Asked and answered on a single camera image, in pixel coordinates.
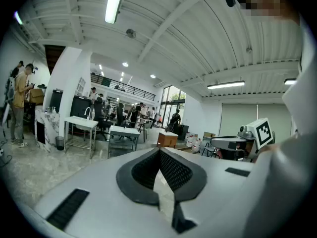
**sink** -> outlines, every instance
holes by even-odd
[[[82,120],[82,121],[87,121],[87,118],[75,117],[75,116],[73,116],[73,118],[78,119],[78,120]],[[89,127],[81,126],[81,125],[78,125],[78,124],[76,124],[76,127],[78,129],[81,129],[81,130],[90,130]]]

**concrete floor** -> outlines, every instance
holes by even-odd
[[[162,129],[153,127],[145,143],[143,135],[140,135],[137,150],[155,147],[160,131]],[[36,146],[33,134],[25,132],[24,137],[29,144],[27,147],[19,148],[11,145],[10,141],[3,146],[3,159],[6,160],[7,155],[11,155],[12,160],[0,171],[13,199],[22,201],[31,208],[60,182],[92,163],[107,159],[108,142],[105,141],[96,141],[96,151],[90,160],[89,150],[70,147],[65,154],[64,151],[54,148],[48,153]],[[179,141],[177,145],[184,145],[184,142]],[[115,149],[111,151],[110,158],[129,152],[131,150]],[[159,194],[163,217],[171,223],[174,194],[161,172],[157,175],[154,191]]]

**trash can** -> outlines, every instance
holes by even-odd
[[[56,137],[55,140],[56,140],[56,148],[59,151],[64,150],[64,137]]]

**white ceiling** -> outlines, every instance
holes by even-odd
[[[122,0],[117,22],[108,24],[106,2],[28,0],[19,11],[23,37],[40,53],[53,44],[90,49],[119,66],[127,61],[127,73],[148,80],[155,74],[197,100],[278,97],[287,90],[284,80],[298,75],[301,35],[291,21],[259,21],[225,0]],[[135,39],[126,36],[129,28]],[[237,80],[246,86],[207,89]]]

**cardboard box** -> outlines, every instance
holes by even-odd
[[[30,103],[35,103],[35,105],[43,104],[44,94],[41,89],[31,89],[30,90]]]
[[[204,137],[215,137],[216,134],[210,133],[210,132],[204,132]]]

